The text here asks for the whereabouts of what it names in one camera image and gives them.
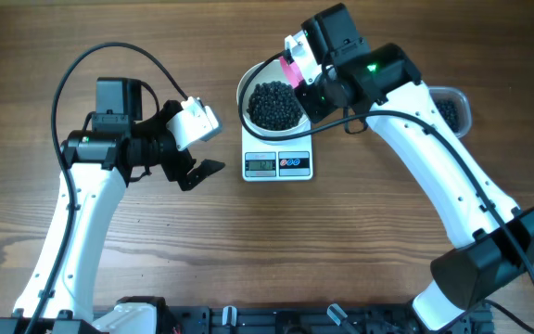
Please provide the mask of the pink scoop blue handle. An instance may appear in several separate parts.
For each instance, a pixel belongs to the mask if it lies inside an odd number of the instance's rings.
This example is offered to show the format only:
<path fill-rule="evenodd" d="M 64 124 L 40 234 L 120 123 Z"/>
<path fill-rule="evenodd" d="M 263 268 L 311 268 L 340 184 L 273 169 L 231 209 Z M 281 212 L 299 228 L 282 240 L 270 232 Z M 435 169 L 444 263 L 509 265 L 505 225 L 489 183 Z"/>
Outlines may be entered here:
<path fill-rule="evenodd" d="M 296 89 L 304 81 L 299 66 L 295 61 L 288 61 L 284 56 L 281 56 L 278 61 L 287 81 L 293 89 Z"/>

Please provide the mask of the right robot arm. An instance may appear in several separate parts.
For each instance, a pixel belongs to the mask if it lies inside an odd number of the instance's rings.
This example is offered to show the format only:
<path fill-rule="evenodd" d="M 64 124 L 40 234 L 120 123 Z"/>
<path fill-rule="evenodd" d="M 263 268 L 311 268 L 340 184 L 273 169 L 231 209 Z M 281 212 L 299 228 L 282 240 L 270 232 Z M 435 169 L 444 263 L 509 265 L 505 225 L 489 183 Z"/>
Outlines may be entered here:
<path fill-rule="evenodd" d="M 445 123 L 421 72 L 394 44 L 371 48 L 338 4 L 285 40 L 286 75 L 312 122 L 352 109 L 400 157 L 434 205 L 452 248 L 412 302 L 441 332 L 521 275 L 534 279 L 534 207 L 522 210 Z"/>

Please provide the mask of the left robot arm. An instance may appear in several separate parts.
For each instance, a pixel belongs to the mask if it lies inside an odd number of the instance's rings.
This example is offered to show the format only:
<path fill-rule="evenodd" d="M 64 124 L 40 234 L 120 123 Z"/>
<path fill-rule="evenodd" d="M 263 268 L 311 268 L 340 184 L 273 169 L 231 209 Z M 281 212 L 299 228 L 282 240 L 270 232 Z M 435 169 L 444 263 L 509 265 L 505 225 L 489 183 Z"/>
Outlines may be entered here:
<path fill-rule="evenodd" d="M 180 324 L 161 297 L 125 297 L 94 315 L 94 287 L 110 221 L 136 182 L 136 167 L 159 165 L 183 191 L 219 172 L 223 163 L 198 162 L 188 151 L 222 129 L 198 97 L 169 100 L 142 116 L 148 84 L 100 78 L 95 111 L 61 146 L 57 206 L 37 265 L 0 333 L 177 333 Z"/>

